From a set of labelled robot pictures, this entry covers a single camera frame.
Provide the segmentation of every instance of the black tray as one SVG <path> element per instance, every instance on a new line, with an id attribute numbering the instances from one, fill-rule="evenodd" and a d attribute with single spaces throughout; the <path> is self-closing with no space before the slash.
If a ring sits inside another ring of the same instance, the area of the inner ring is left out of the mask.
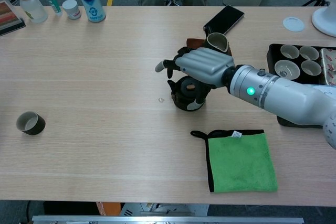
<path id="1" fill-rule="evenodd" d="M 301 69 L 301 63 L 305 61 L 305 59 L 300 55 L 298 58 L 296 59 L 288 59 L 285 56 L 282 55 L 282 53 L 280 52 L 280 48 L 281 46 L 283 46 L 283 44 L 271 44 L 269 45 L 269 49 L 267 52 L 267 63 L 268 63 L 268 71 L 272 74 L 277 75 L 277 73 L 275 72 L 274 69 L 274 65 L 275 63 L 277 63 L 279 60 L 290 60 L 293 61 L 301 70 L 301 74 L 300 76 L 292 81 L 298 82 L 298 83 L 302 83 L 302 84 L 324 84 L 321 82 L 322 78 L 322 73 L 318 76 L 310 76 L 308 74 L 306 74 L 305 72 L 302 71 Z M 320 50 L 322 48 L 327 48 L 327 49 L 333 49 L 336 50 L 336 47 L 314 47 L 313 48 L 317 49 L 318 52 L 320 52 Z M 317 60 L 314 60 L 317 63 L 320 63 L 321 58 L 318 58 Z M 321 125 L 298 125 L 298 124 L 294 124 L 291 123 L 283 118 L 280 118 L 277 116 L 277 120 L 278 123 L 283 125 L 283 126 L 287 126 L 287 127 L 299 127 L 299 128 L 322 128 Z"/>

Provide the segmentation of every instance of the smartphone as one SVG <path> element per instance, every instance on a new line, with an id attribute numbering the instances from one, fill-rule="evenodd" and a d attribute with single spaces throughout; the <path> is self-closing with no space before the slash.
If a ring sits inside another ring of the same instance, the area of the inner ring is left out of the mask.
<path id="1" fill-rule="evenodd" d="M 238 23 L 244 16 L 244 13 L 230 5 L 227 5 L 215 17 L 213 17 L 203 27 L 206 36 L 211 33 L 226 34 Z"/>

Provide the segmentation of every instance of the green towel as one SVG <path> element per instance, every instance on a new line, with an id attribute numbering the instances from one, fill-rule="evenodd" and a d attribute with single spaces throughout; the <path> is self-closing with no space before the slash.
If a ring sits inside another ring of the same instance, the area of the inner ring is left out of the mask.
<path id="1" fill-rule="evenodd" d="M 206 135 L 192 131 L 205 140 L 208 183 L 211 192 L 276 191 L 277 178 L 263 130 L 212 131 Z"/>

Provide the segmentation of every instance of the robotic arm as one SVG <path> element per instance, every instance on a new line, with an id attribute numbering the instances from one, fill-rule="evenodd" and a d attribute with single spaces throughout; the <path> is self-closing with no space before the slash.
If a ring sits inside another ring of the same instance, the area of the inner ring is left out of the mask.
<path id="1" fill-rule="evenodd" d="M 192 108 L 203 105 L 210 89 L 227 87 L 231 95 L 292 123 L 323 125 L 325 139 L 336 149 L 336 100 L 315 88 L 275 76 L 264 69 L 236 66 L 233 57 L 203 47 L 174 61 L 164 60 L 155 71 L 164 68 L 182 71 L 208 88 L 203 92 L 204 97 L 195 99 Z"/>

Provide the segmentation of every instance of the wooden table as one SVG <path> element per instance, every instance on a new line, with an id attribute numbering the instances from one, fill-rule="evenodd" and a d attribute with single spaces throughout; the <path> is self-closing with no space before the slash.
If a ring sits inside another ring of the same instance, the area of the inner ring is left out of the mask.
<path id="1" fill-rule="evenodd" d="M 225 88 L 199 111 L 181 111 L 166 74 L 154 72 L 187 38 L 204 38 L 203 25 L 221 9 L 108 7 L 93 24 L 85 13 L 74 21 L 48 8 L 46 22 L 2 36 L 0 198 L 336 206 L 336 151 L 321 130 L 282 127 Z M 272 43 L 336 46 L 313 28 L 313 7 L 241 10 L 245 18 L 227 35 L 236 64 L 267 68 Z M 305 30 L 285 30 L 287 16 Z M 16 129 L 25 111 L 46 120 L 42 133 Z M 190 131 L 215 129 L 264 129 L 278 192 L 211 194 L 204 142 Z"/>

